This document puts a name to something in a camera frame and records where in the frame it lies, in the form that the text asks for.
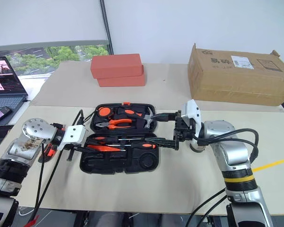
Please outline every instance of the tool kit case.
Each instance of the tool kit case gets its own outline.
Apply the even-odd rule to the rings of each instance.
[[[155,108],[150,104],[101,104],[95,109],[90,128],[94,131],[84,147],[101,152],[82,152],[80,168],[86,173],[127,174],[154,170],[159,164],[159,147],[146,142],[156,121],[150,121]]]

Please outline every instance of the table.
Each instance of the table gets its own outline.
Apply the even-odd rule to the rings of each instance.
[[[144,87],[99,87],[90,62],[64,61],[42,86],[31,105],[96,107],[102,103],[150,103],[179,109],[191,99],[187,64],[144,63]],[[284,112],[282,106],[196,101],[201,110]]]
[[[85,116],[92,108],[82,108]],[[21,132],[23,122],[32,117],[43,118],[49,123],[70,125],[80,107],[29,106],[0,145],[0,157],[7,146]],[[175,110],[159,110],[158,113]],[[250,127],[259,132],[259,157],[252,167],[259,167],[284,159],[284,113],[202,111],[202,119],[231,122],[237,129]],[[160,122],[155,134],[172,138],[174,123]],[[240,138],[253,141],[251,133]],[[102,210],[155,213],[189,213],[201,202],[224,187],[210,147],[203,153],[192,152],[189,142],[181,143],[179,151],[160,149],[160,164],[150,173],[127,175],[87,174],[80,170],[80,153],[67,162],[64,151],[61,162],[41,207],[64,210]],[[47,182],[58,155],[45,164],[43,187]],[[41,164],[35,162],[24,179],[16,199],[20,206],[34,206]],[[284,214],[284,164],[254,173],[261,186],[268,209],[272,215]],[[204,206],[205,213],[212,205]],[[225,215],[227,202],[212,211],[213,215]]]

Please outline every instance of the white wall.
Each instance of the white wall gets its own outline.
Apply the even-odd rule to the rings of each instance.
[[[105,0],[115,54],[187,63],[197,48],[270,53],[284,61],[284,0]]]
[[[0,46],[106,39],[98,0],[0,0]]]

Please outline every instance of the case lid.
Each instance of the case lid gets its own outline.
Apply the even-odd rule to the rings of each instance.
[[[125,109],[131,109],[140,113],[143,113],[144,109],[148,109],[148,107],[151,109],[152,114],[155,114],[155,108],[151,104],[138,104],[138,103],[110,103],[110,104],[101,104],[98,105],[95,109],[95,114],[92,117],[92,120],[90,122],[90,129],[92,129],[95,133],[98,134],[105,134],[105,135],[132,135],[132,134],[146,134],[146,133],[151,133],[154,132],[156,126],[157,126],[157,121],[152,121],[150,124],[150,128],[135,128],[135,127],[129,127],[128,129],[113,129],[110,130],[107,127],[97,127],[96,124],[100,122],[108,122],[108,119],[100,118],[98,116],[98,110],[103,107],[109,107],[109,108],[125,108]],[[128,118],[127,115],[124,114],[118,114],[115,116],[113,119],[126,119]],[[144,125],[145,120],[144,119],[134,119],[135,124],[139,125]]]

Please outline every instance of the cardboard box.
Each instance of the cardboard box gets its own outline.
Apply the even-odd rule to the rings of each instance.
[[[284,102],[284,63],[279,54],[196,49],[188,78],[196,100],[280,105]]]

